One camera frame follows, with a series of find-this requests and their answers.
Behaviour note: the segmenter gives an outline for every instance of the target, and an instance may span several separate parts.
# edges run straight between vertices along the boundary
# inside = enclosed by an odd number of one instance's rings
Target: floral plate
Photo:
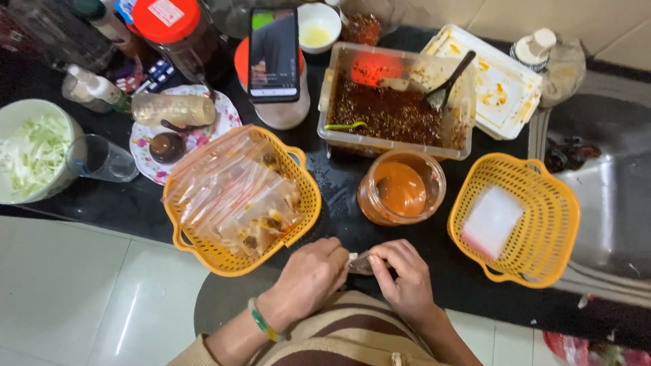
[[[242,125],[238,111],[230,99],[218,91],[215,91],[215,93],[217,94],[217,98],[215,99],[215,109],[217,110],[217,117],[215,119],[217,122],[209,127],[194,130],[188,134],[186,137],[186,153],[207,144],[209,141],[225,134],[231,128]],[[167,89],[162,94],[208,96],[208,89],[203,85],[182,85]],[[163,126],[147,127],[139,123],[134,123],[129,142],[131,154],[140,173],[161,186],[165,185],[167,177],[174,167],[174,163],[161,164],[152,159],[146,138],[154,138],[154,136],[163,132],[174,131]]]

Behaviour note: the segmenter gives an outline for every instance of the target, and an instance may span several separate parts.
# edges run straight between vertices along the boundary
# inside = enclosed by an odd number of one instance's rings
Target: white bowl
[[[303,40],[312,28],[327,31],[327,42],[322,45],[305,45]],[[341,19],[337,11],[323,3],[303,4],[298,7],[298,42],[303,52],[316,55],[332,48],[341,34]]]
[[[39,119],[45,114],[68,121],[70,141],[75,141],[84,134],[77,121],[56,104],[41,99],[25,99],[11,103],[0,109],[0,138],[12,136],[23,124],[24,120],[29,118]],[[13,197],[14,189],[11,186],[9,173],[0,169],[0,203],[18,204],[46,199],[68,187],[75,178],[77,176],[68,170],[65,162],[62,162],[59,172],[49,184],[31,196],[17,198]]]

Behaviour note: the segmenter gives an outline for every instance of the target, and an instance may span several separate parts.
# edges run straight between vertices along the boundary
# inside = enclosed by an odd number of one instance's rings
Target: black countertop
[[[435,33],[435,30],[401,27],[385,37],[380,46],[420,51]],[[506,44],[497,43],[496,46],[508,49]],[[6,53],[0,53],[0,61],[11,64],[9,68],[0,68],[4,90],[0,94],[0,106],[25,98],[50,100],[69,112],[85,132],[105,136],[129,149],[131,118],[118,113],[98,115],[65,100],[60,92],[63,76],[38,63],[20,61],[18,64],[15,57],[8,57]],[[579,310],[577,304],[581,296],[578,294],[555,289],[533,290],[511,282],[494,283],[449,238],[448,213],[472,164],[489,152],[506,152],[526,158],[528,125],[513,141],[495,141],[474,129],[471,155],[461,162],[441,162],[447,192],[437,212],[416,225],[380,227],[362,215],[356,202],[357,187],[372,160],[337,153],[328,159],[326,144],[316,134],[317,101],[329,53],[306,55],[306,61],[312,100],[310,113],[293,130],[272,131],[287,145],[305,151],[307,169],[321,189],[324,204],[314,228],[292,247],[276,253],[266,265],[282,268],[295,250],[321,237],[336,236],[344,247],[359,253],[378,243],[405,238],[429,264],[435,301],[442,307],[595,341],[605,341],[606,336],[617,329],[616,343],[651,350],[651,332],[648,331],[651,310],[605,300],[593,300]],[[178,78],[168,86],[174,86],[174,82],[180,84],[181,80]],[[265,127],[236,78],[220,91],[232,100],[243,123]],[[170,243],[173,228],[159,201],[162,191],[163,187],[144,176],[125,184],[80,178],[50,199],[20,207]],[[380,293],[373,277],[351,275],[349,285],[366,293]]]

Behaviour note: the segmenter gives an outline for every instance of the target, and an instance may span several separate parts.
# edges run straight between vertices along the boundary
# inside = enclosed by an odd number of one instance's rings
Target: hand
[[[348,255],[337,238],[319,239],[297,250],[278,282],[260,295],[257,307],[275,331],[315,312],[346,281]]]
[[[369,250],[368,257],[382,295],[400,316],[412,326],[418,326],[442,311],[434,303],[430,270],[416,249],[407,240],[394,240]],[[383,259],[395,268],[398,279],[393,281]]]

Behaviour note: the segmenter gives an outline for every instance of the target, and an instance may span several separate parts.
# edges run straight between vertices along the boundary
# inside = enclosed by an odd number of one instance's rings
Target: bracelet
[[[285,336],[280,333],[276,333],[276,331],[273,330],[273,328],[264,321],[262,314],[260,314],[258,308],[255,307],[255,300],[256,298],[249,299],[249,310],[251,311],[253,320],[255,320],[255,323],[258,324],[258,327],[260,327],[260,329],[267,335],[267,337],[269,337],[269,339],[276,343],[283,342],[285,340]]]

